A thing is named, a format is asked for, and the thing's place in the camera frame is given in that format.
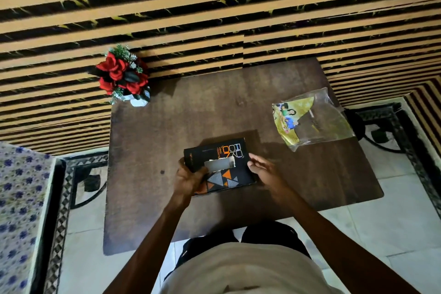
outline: white tile floor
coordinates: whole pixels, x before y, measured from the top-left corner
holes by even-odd
[[[441,220],[415,171],[403,154],[384,152],[367,141],[361,146],[384,191],[378,200],[329,209],[321,214],[365,247],[422,294],[441,288]],[[59,294],[101,294],[133,252],[104,256],[105,192],[71,212],[64,248]],[[298,232],[331,286],[349,293],[314,243],[293,218],[283,219]],[[242,229],[235,230],[241,237]],[[152,293],[174,269],[184,241],[170,245]]]

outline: wooden table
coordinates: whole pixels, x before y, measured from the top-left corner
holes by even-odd
[[[315,58],[260,65],[151,84],[147,107],[114,105],[110,135],[104,253],[135,250],[171,194],[185,148],[245,137],[249,152],[277,163],[315,209],[377,199],[383,191],[355,137],[296,152],[273,122],[271,104],[328,87]],[[291,214],[257,184],[194,197],[173,241]]]

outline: red rose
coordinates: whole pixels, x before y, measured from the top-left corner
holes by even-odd
[[[138,74],[139,77],[139,87],[144,87],[147,85],[147,83],[149,82],[147,79],[149,78],[146,74],[144,73],[139,73]]]
[[[128,64],[122,59],[116,59],[113,53],[108,53],[105,62],[101,62],[96,67],[102,71],[110,73],[110,78],[113,80],[123,79],[124,71]]]
[[[115,85],[113,83],[109,83],[104,80],[103,77],[100,78],[100,88],[107,91],[107,94],[111,95],[113,92],[113,89],[115,88]]]
[[[132,94],[140,94],[141,87],[138,83],[127,82],[127,90],[129,90]]]

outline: clear plastic bag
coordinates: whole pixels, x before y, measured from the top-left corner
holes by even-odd
[[[292,151],[301,145],[342,140],[354,136],[351,126],[321,88],[273,104],[277,130]]]

